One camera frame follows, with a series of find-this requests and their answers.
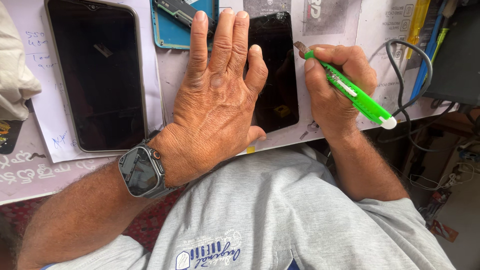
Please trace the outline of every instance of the smartphone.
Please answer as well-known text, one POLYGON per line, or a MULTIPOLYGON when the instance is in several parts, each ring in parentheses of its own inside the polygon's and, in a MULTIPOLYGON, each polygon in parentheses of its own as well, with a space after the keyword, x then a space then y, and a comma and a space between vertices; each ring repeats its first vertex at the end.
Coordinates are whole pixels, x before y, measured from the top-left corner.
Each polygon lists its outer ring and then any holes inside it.
POLYGON ((268 77, 258 95, 252 124, 266 133, 298 123, 299 107, 290 13, 250 19, 248 45, 262 48, 268 77))
POLYGON ((140 29, 130 7, 45 0, 78 146, 126 151, 147 135, 140 29))

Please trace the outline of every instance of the smartwatch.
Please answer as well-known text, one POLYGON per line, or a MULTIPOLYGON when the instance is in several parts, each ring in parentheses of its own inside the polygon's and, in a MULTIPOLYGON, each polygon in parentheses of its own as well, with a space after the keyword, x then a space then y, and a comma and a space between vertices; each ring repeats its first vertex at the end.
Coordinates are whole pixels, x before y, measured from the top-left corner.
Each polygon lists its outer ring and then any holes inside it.
POLYGON ((135 197, 156 199, 178 189, 165 187, 165 171, 160 154, 147 145, 158 132, 153 132, 149 139, 144 139, 119 160, 123 180, 130 194, 135 197))

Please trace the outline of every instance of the blue tool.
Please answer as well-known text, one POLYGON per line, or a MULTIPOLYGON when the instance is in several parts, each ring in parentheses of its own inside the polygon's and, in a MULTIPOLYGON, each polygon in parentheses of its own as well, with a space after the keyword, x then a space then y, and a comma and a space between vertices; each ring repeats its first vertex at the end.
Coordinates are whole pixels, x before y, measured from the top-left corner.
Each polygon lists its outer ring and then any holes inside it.
MULTIPOLYGON (((438 28, 440 27, 440 22, 442 21, 442 18, 443 18, 442 11, 445 8, 446 2, 447 0, 444 0, 442 2, 442 5, 438 9, 437 20, 435 21, 435 25, 433 26, 432 36, 430 37, 430 41, 427 44, 427 48, 425 49, 425 53, 427 54, 428 58, 430 58, 430 60, 432 60, 433 54, 435 53, 435 49, 437 48, 438 28)), ((416 95, 418 95, 426 74, 427 74, 427 64, 425 63, 425 60, 422 60, 419 74, 417 76, 417 80, 415 81, 412 94, 410 95, 410 100, 412 100, 416 95)))

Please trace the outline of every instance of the white end cap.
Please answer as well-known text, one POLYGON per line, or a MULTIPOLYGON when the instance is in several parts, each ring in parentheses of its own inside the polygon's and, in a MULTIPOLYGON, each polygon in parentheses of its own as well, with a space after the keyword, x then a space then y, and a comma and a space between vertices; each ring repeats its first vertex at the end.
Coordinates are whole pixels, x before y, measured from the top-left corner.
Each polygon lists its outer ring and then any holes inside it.
POLYGON ((387 120, 383 119, 383 117, 379 117, 380 120, 383 122, 380 126, 384 129, 393 129, 396 127, 396 120, 393 116, 388 118, 387 120))

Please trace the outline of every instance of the right hand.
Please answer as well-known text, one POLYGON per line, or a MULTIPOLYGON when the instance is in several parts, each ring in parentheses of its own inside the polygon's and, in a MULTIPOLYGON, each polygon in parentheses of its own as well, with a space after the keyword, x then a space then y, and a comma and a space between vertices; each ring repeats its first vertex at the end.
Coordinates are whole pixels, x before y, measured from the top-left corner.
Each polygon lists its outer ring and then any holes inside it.
MULTIPOLYGON (((359 46, 310 46, 316 58, 331 63, 351 82, 371 96, 377 87, 377 73, 359 46)), ((305 83, 311 97, 313 119, 328 141, 349 137, 357 130, 359 111, 326 78, 323 66, 314 58, 305 62, 305 83)))

